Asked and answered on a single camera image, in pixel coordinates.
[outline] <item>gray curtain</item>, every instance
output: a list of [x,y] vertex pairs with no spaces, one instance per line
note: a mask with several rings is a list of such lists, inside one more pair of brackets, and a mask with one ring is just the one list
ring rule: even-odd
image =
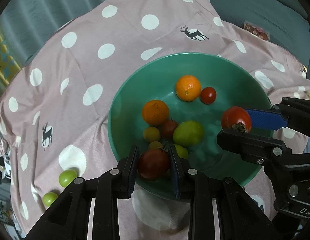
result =
[[68,21],[105,0],[11,0],[0,16],[0,33],[11,55],[25,66]]

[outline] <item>dark red tomato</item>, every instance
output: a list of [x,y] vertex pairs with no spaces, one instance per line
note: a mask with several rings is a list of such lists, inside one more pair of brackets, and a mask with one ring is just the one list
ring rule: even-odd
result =
[[154,181],[165,175],[170,167],[168,154],[161,149],[144,152],[138,160],[139,175],[146,180]]
[[172,118],[170,120],[166,120],[160,129],[160,134],[166,139],[172,139],[175,129],[177,128],[178,123],[174,121]]
[[210,105],[216,100],[216,90],[212,87],[204,88],[200,94],[200,100],[204,104]]
[[223,129],[229,128],[241,132],[250,132],[251,118],[245,109],[233,106],[223,113],[221,125]]

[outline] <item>green fruit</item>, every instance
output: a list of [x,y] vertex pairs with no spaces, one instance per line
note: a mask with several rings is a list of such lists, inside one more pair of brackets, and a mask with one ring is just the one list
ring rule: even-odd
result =
[[187,159],[187,157],[188,157],[187,149],[182,147],[182,146],[180,146],[180,145],[178,145],[178,144],[174,144],[174,145],[175,145],[178,157]]
[[153,141],[149,144],[148,150],[162,148],[163,145],[159,141]]
[[145,141],[151,143],[153,141],[159,141],[160,140],[160,131],[156,127],[147,127],[143,131],[143,138]]
[[59,176],[59,183],[62,187],[67,187],[76,177],[77,173],[74,170],[63,171]]
[[204,127],[196,121],[182,122],[173,134],[174,143],[190,147],[200,143],[204,136]]
[[57,199],[57,197],[57,194],[54,192],[46,193],[42,198],[43,204],[49,207]]

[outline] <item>bowl rim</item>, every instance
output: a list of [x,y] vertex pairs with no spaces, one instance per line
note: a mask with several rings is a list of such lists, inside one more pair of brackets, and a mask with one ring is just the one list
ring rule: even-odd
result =
[[[268,99],[268,106],[269,106],[269,109],[271,108],[271,101],[269,99],[269,97],[267,96],[267,94],[265,93],[264,89],[261,87],[261,85],[258,83],[258,81],[249,73],[247,72],[245,69],[243,69],[241,66],[237,65],[236,63],[226,59],[226,58],[223,58],[223,57],[219,57],[219,56],[216,56],[216,55],[212,55],[212,54],[208,54],[208,53],[202,53],[202,52],[181,52],[181,53],[175,53],[175,54],[169,54],[169,55],[166,55],[166,56],[163,56],[163,57],[159,57],[155,60],[151,60],[150,62],[146,63],[145,65],[143,65],[142,67],[138,68],[137,70],[135,70],[125,81],[124,83],[120,86],[120,88],[117,90],[113,100],[112,100],[112,103],[111,103],[111,107],[110,107],[110,110],[108,112],[108,118],[107,118],[107,136],[108,136],[108,141],[110,143],[110,146],[111,146],[111,150],[112,150],[112,153],[116,159],[117,162],[119,162],[119,160],[121,159],[116,151],[116,148],[115,148],[115,145],[114,145],[114,141],[113,141],[113,138],[111,138],[109,135],[111,135],[111,132],[112,132],[112,128],[111,128],[111,109],[113,108],[113,104],[114,104],[114,101],[115,101],[115,98],[119,95],[119,93],[121,92],[121,90],[123,89],[123,87],[126,85],[126,83],[137,73],[139,72],[141,69],[147,67],[149,64],[155,62],[155,61],[158,61],[158,60],[161,60],[163,58],[166,58],[166,57],[172,57],[172,56],[176,56],[176,55],[183,55],[183,54],[200,54],[200,55],[209,55],[211,57],[215,57],[215,58],[218,58],[220,60],[225,60],[225,61],[228,61],[230,62],[232,65],[236,66],[237,68],[239,68],[241,71],[243,71],[244,73],[246,73],[247,75],[250,76],[250,78],[253,80],[253,82],[255,82],[260,88],[261,90],[264,92],[264,95],[265,97],[267,97]],[[272,138],[274,135],[274,131],[271,130],[270,131],[270,137]],[[256,169],[253,173],[250,174],[249,177],[247,177],[241,184],[240,186],[241,187],[244,187],[245,185],[247,185],[257,174],[258,172],[260,171],[261,169],[261,166],[260,165],[256,165]],[[165,199],[169,199],[169,200],[172,200],[172,196],[171,194],[160,194],[159,192],[156,192],[157,190],[155,191],[150,191],[149,189],[143,187],[142,185],[140,185],[140,182],[139,182],[139,179],[138,177],[136,178],[136,183],[142,187],[144,190],[152,193],[153,195],[156,195],[158,197],[161,197],[161,198],[165,198]]]

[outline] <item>plastic package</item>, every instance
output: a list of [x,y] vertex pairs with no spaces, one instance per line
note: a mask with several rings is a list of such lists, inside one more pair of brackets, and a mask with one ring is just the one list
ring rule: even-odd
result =
[[251,22],[245,21],[244,30],[247,30],[250,33],[254,34],[255,36],[260,37],[262,40],[265,40],[265,41],[270,40],[270,35],[267,31],[265,31],[263,28],[260,28],[256,24],[253,24]]

